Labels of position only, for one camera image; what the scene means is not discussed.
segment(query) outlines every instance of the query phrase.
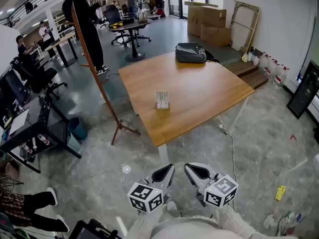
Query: white sneaker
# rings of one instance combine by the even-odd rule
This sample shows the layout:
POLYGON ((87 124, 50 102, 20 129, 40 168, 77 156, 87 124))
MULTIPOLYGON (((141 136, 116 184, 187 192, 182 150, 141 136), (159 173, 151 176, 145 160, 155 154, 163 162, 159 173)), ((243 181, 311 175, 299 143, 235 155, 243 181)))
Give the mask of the white sneaker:
POLYGON ((67 233, 69 233, 69 232, 70 232, 70 228, 69 228, 69 226, 66 224, 66 222, 64 221, 64 219, 61 217, 61 215, 56 215, 56 219, 62 221, 62 222, 65 224, 66 228, 68 229, 67 233))
POLYGON ((110 70, 110 68, 108 68, 108 67, 106 67, 105 65, 103 65, 103 66, 102 66, 102 69, 99 70, 99 71, 97 71, 96 73, 97 73, 97 75, 99 76, 99 75, 102 75, 102 74, 107 73, 109 70, 110 70))
POLYGON ((54 189, 52 189, 52 188, 47 188, 46 190, 47 190, 48 192, 51 192, 51 194, 52 194, 53 197, 54 197, 55 204, 54 204, 53 206, 57 206, 57 205, 58 205, 58 200, 57 200, 57 198, 56 198, 56 194, 55 194, 55 192, 54 192, 54 189))

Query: cardboard box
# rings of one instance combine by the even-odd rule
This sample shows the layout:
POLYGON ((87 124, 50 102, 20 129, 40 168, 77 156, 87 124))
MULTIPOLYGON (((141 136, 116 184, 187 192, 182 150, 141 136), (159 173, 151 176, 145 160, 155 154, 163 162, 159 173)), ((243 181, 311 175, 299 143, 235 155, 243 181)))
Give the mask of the cardboard box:
POLYGON ((187 33, 200 37, 201 22, 201 7, 189 5, 187 17, 187 33))
POLYGON ((202 6, 201 10, 203 25, 217 28, 225 27, 227 10, 213 6, 202 6))
POLYGON ((211 45, 222 47, 230 45, 231 28, 217 28, 201 25, 200 39, 211 45))

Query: trash can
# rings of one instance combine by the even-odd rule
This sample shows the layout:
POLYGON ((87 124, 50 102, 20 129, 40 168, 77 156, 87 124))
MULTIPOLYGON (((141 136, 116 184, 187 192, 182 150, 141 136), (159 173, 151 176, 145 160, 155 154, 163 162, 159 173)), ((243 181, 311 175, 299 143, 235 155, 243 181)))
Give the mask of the trash can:
POLYGON ((69 120, 68 131, 78 140, 84 140, 88 136, 88 131, 84 128, 79 118, 69 120))
POLYGON ((67 144, 75 152, 80 152, 81 144, 77 141, 77 139, 73 136, 73 134, 70 131, 68 131, 67 144))

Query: white column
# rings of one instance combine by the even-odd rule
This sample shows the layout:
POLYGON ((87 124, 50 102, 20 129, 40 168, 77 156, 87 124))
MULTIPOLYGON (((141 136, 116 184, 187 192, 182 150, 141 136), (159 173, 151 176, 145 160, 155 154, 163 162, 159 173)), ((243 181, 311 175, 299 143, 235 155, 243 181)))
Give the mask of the white column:
POLYGON ((50 29, 53 28, 52 33, 53 33, 54 39, 55 39, 55 40, 59 39, 59 38, 60 38, 60 35, 59 35, 58 29, 57 29, 57 27, 56 27, 56 25, 55 25, 55 21, 54 21, 54 18, 53 18, 51 9, 50 9, 50 8, 47 8, 47 9, 45 10, 45 14, 46 14, 46 18, 48 19, 48 23, 49 23, 50 29))

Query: round table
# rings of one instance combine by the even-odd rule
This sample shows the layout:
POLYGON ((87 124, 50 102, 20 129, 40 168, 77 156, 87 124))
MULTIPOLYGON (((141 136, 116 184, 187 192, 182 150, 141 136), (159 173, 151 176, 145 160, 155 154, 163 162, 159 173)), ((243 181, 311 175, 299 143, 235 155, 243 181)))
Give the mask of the round table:
POLYGON ((113 29, 109 28, 109 30, 111 32, 121 32, 121 31, 124 31, 124 30, 128 30, 129 31, 130 37, 131 37, 131 43, 132 43, 132 54, 131 55, 127 55, 125 57, 126 61, 128 61, 128 62, 136 62, 136 61, 140 61, 140 60, 142 60, 142 59, 144 59, 146 57, 146 53, 145 52, 138 52, 136 50, 135 43, 134 43, 133 30, 141 28, 143 26, 146 26, 146 25, 150 24, 151 22, 152 22, 151 19, 147 19, 146 21, 143 21, 143 22, 135 21, 133 23, 130 23, 130 24, 127 24, 127 25, 123 25, 123 26, 120 26, 120 27, 117 27, 117 28, 113 28, 113 29))

